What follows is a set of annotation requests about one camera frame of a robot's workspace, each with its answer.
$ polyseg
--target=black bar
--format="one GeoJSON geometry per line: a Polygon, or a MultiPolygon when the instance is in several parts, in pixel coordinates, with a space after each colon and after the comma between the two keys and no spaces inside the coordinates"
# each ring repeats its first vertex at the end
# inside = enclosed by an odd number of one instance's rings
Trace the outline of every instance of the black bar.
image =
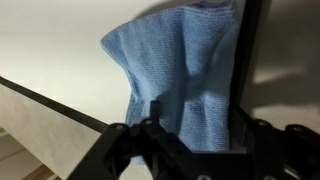
{"type": "Polygon", "coordinates": [[[238,37],[230,102],[240,104],[264,0],[246,0],[238,37]]]}
{"type": "Polygon", "coordinates": [[[14,82],[11,82],[3,77],[0,76],[0,84],[3,86],[12,89],[13,91],[22,94],[31,100],[34,100],[60,114],[63,114],[70,119],[77,121],[80,124],[83,124],[87,126],[88,128],[91,128],[97,132],[102,133],[104,129],[108,127],[107,124],[104,122],[101,122],[93,117],[90,117],[86,114],[83,114],[75,109],[72,109],[68,106],[65,106],[61,103],[58,103],[52,99],[49,99],[45,96],[42,96],[41,94],[38,94],[34,91],[31,91],[25,87],[22,87],[14,82]]]}
{"type": "Polygon", "coordinates": [[[160,102],[159,101],[150,102],[150,118],[154,121],[159,121],[159,118],[160,118],[160,102]]]}
{"type": "Polygon", "coordinates": [[[237,104],[234,104],[229,110],[230,134],[239,143],[245,146],[248,125],[252,123],[252,118],[244,112],[237,104]]]}

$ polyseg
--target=microfiber cloth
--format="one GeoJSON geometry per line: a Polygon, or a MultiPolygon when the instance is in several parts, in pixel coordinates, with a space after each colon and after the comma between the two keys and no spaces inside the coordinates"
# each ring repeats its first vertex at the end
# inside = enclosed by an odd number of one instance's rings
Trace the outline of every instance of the microfiber cloth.
{"type": "Polygon", "coordinates": [[[102,47],[132,88],[126,123],[147,117],[150,101],[159,100],[161,126],[191,151],[228,150],[239,24],[233,1],[201,1],[133,20],[103,37],[102,47]]]}

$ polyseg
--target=blue fabric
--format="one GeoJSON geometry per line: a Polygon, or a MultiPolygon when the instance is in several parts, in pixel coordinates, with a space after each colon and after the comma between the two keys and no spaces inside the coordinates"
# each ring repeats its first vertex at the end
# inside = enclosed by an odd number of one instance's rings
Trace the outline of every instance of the blue fabric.
{"type": "Polygon", "coordinates": [[[161,103],[160,124],[192,151],[229,149],[227,115],[239,16],[232,1],[184,5],[121,25],[101,40],[132,87],[126,123],[161,103]]]}

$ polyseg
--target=screw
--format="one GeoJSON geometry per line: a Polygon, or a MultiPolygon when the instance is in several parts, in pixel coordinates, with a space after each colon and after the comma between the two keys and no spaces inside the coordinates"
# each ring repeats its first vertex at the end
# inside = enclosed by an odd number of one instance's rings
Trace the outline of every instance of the screw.
{"type": "Polygon", "coordinates": [[[272,176],[265,176],[263,180],[277,180],[277,179],[272,176]]]}
{"type": "Polygon", "coordinates": [[[211,180],[211,177],[207,175],[200,175],[198,176],[198,180],[211,180]]]}
{"type": "Polygon", "coordinates": [[[265,121],[259,121],[259,125],[260,126],[266,126],[268,123],[267,122],[265,122],[265,121]]]}
{"type": "Polygon", "coordinates": [[[302,131],[302,128],[301,128],[301,127],[296,126],[296,127],[293,127],[293,130],[295,130],[295,131],[302,131]]]}
{"type": "Polygon", "coordinates": [[[121,130],[122,128],[123,128],[122,125],[118,125],[118,126],[116,127],[117,130],[121,130]]]}
{"type": "Polygon", "coordinates": [[[152,124],[151,120],[146,121],[146,124],[152,124]]]}

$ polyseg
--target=white surface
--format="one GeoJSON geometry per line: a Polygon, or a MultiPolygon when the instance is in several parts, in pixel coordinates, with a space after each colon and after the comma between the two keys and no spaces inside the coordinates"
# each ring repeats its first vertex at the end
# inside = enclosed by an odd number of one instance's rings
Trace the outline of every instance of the white surface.
{"type": "Polygon", "coordinates": [[[61,178],[66,178],[99,133],[0,85],[0,124],[61,178]]]}
{"type": "Polygon", "coordinates": [[[124,121],[130,87],[100,46],[160,2],[0,1],[0,75],[104,122],[124,121]]]}
{"type": "Polygon", "coordinates": [[[21,146],[21,144],[19,144],[12,136],[6,135],[0,137],[0,161],[10,156],[14,156],[15,154],[24,150],[25,148],[21,146]]]}
{"type": "Polygon", "coordinates": [[[23,151],[0,161],[0,179],[21,180],[40,165],[41,162],[36,157],[28,151],[23,151]]]}

